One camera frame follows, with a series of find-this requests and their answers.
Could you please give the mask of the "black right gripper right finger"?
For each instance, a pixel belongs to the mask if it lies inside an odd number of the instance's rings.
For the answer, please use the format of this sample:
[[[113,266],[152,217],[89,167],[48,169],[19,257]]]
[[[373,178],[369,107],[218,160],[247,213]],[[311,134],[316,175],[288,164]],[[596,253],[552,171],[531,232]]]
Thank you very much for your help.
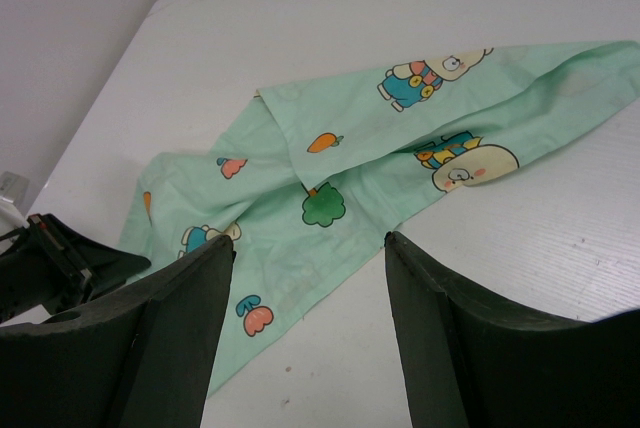
[[[398,232],[385,269],[416,427],[635,427],[639,314],[552,315],[447,268]]]

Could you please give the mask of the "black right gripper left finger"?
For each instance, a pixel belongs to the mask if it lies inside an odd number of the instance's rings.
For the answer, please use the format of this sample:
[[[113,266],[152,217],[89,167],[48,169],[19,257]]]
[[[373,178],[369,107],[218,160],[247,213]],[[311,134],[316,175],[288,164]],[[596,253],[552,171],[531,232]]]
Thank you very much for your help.
[[[86,305],[2,328],[2,426],[199,426],[234,257],[219,235]]]

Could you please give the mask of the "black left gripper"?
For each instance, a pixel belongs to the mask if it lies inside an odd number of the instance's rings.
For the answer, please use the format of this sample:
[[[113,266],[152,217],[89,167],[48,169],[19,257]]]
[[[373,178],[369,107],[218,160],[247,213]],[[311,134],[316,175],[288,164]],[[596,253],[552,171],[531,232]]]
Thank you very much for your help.
[[[144,256],[117,250],[74,231],[52,214],[1,236],[1,321],[42,305],[52,315],[98,298],[150,267]]]

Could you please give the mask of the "green cartoon print cloth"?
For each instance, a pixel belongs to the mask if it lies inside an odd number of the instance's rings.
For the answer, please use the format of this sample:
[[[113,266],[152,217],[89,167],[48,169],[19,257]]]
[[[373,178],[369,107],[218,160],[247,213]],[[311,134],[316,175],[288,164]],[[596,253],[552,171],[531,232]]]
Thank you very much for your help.
[[[487,48],[262,88],[207,153],[150,161],[119,246],[159,270],[219,235],[233,240],[216,391],[387,232],[566,146],[638,96],[635,41]]]

